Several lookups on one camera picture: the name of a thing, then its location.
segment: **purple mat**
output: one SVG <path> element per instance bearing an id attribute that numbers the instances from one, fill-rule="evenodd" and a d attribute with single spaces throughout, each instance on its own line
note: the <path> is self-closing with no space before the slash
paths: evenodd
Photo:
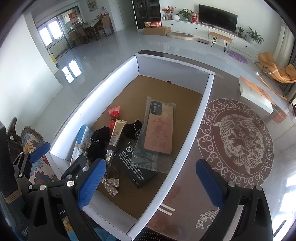
<path id="1" fill-rule="evenodd" d="M 239 61 L 239 62 L 241 62 L 241 63 L 246 64 L 246 63 L 248 62 L 248 61 L 246 60 L 245 57 L 241 56 L 241 55 L 240 55 L 239 53 L 237 53 L 237 52 L 234 52 L 234 51 L 229 50 L 229 51 L 227 51 L 227 54 L 228 54 L 230 57 L 236 59 L 237 61 Z"/>

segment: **floral pillow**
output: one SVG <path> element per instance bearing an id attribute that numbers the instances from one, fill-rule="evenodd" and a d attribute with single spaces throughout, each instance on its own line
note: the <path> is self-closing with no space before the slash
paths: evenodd
<path id="1" fill-rule="evenodd" d="M 21 133 L 23 152 L 36 150 L 44 143 L 43 137 L 31 127 L 25 126 Z M 58 178 L 54 174 L 46 156 L 42 156 L 37 162 L 32 164 L 30 182 L 45 183 L 57 181 Z"/>

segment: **hand cream tube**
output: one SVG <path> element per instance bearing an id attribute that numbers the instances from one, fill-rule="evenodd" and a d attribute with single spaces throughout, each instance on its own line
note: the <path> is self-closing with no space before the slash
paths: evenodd
<path id="1" fill-rule="evenodd" d="M 126 124 L 126 120 L 116 120 L 114 129 L 112 131 L 111 139 L 109 145 L 107 146 L 107 154 L 106 154 L 106 164 L 107 166 L 111 165 L 111 161 L 115 152 L 115 147 L 119 141 L 119 137 L 123 130 L 124 125 Z"/>

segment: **blue gripper pad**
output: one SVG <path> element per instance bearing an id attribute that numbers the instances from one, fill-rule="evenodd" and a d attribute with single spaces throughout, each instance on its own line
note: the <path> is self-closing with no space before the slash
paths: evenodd
<path id="1" fill-rule="evenodd" d="M 93 171 L 90 173 L 90 175 L 82 185 L 81 189 L 79 190 L 77 205 L 80 209 L 89 204 L 105 172 L 106 163 L 105 160 L 101 159 L 101 161 L 93 169 Z"/>
<path id="2" fill-rule="evenodd" d="M 45 155 L 45 153 L 49 152 L 49 150 L 50 144 L 48 142 L 45 142 L 42 146 L 38 147 L 35 151 L 31 153 L 29 162 L 37 162 L 42 156 Z"/>
<path id="3" fill-rule="evenodd" d="M 210 197 L 212 204 L 219 207 L 219 209 L 222 209 L 224 207 L 222 190 L 201 160 L 196 162 L 195 171 L 208 196 Z"/>

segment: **clear plastic bag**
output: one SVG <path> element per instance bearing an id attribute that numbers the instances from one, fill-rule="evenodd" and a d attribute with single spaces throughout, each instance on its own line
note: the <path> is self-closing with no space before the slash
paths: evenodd
<path id="1" fill-rule="evenodd" d="M 147 97 L 145 119 L 131 165 L 162 173 L 170 171 L 175 106 Z"/>

